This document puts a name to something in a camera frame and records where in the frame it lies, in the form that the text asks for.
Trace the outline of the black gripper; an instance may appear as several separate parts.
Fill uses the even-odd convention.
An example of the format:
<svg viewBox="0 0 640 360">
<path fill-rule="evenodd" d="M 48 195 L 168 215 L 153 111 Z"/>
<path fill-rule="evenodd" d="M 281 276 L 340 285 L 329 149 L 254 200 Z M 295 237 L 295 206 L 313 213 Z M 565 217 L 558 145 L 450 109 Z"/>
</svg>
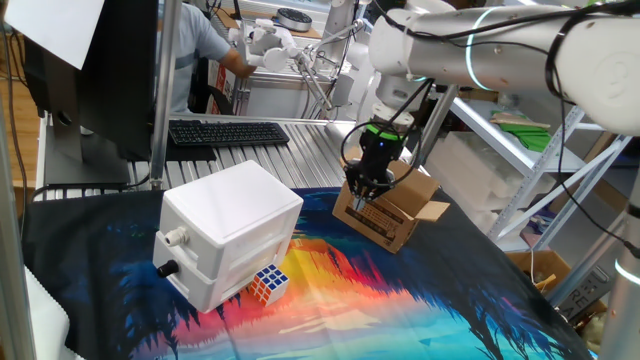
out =
<svg viewBox="0 0 640 360">
<path fill-rule="evenodd" d="M 383 171 L 388 164 L 397 160 L 403 142 L 397 135 L 388 133 L 364 133 L 359 140 L 362 157 L 350 160 L 345 166 L 346 180 L 354 196 L 352 207 L 362 210 L 366 202 L 371 202 L 395 187 L 392 171 Z"/>
</svg>

